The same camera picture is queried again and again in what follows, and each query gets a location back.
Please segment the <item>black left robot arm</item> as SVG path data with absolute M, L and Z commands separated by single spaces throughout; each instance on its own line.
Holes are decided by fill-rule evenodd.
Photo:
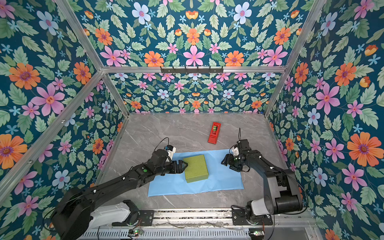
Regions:
M 69 190 L 55 207 L 51 221 L 62 240 L 76 240 L 90 227 L 97 208 L 113 198 L 150 183 L 156 176 L 181 174 L 188 164 L 173 161 L 170 150 L 156 150 L 145 163 L 101 185 Z

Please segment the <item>green gift box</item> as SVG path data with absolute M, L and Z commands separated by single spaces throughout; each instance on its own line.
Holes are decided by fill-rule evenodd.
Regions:
M 209 171 L 204 155 L 184 158 L 183 161 L 188 164 L 185 169 L 185 178 L 187 183 L 198 182 L 209 178 Z

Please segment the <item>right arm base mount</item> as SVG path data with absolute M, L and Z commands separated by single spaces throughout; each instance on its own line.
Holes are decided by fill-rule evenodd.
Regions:
M 252 208 L 252 201 L 248 201 L 245 207 L 231 205 L 232 221 L 234 226 L 272 226 L 273 219 L 269 212 L 262 210 L 261 215 L 255 215 Z

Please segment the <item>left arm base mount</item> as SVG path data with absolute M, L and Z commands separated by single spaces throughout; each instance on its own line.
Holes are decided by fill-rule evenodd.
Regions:
M 118 204 L 122 214 L 118 214 L 118 221 L 112 223 L 114 227 L 148 227 L 154 220 L 154 210 L 140 210 L 131 200 L 124 200 Z

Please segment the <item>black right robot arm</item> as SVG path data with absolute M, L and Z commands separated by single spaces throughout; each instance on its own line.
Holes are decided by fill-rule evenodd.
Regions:
M 263 195 L 261 199 L 247 203 L 247 217 L 290 215 L 303 210 L 300 185 L 294 174 L 269 162 L 260 151 L 252 150 L 248 140 L 237 141 L 221 164 L 239 173 L 245 171 L 244 167 L 248 167 L 263 178 Z

